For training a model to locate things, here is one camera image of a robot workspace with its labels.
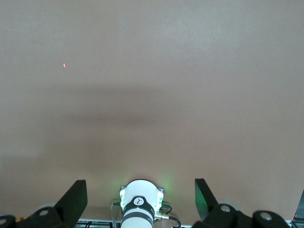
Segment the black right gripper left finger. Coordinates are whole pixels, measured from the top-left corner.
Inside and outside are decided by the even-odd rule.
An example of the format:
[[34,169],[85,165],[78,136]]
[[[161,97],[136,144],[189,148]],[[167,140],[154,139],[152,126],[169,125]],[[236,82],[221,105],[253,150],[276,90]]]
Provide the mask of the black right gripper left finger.
[[18,228],[73,228],[87,206],[85,180],[77,180],[53,207],[44,207],[23,221]]

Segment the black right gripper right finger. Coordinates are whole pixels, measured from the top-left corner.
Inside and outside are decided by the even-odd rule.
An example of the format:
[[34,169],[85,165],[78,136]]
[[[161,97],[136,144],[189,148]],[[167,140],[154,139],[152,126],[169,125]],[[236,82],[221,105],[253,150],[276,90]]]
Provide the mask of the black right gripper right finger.
[[218,203],[204,179],[195,180],[195,204],[200,220],[196,228],[251,228],[252,218],[233,206]]

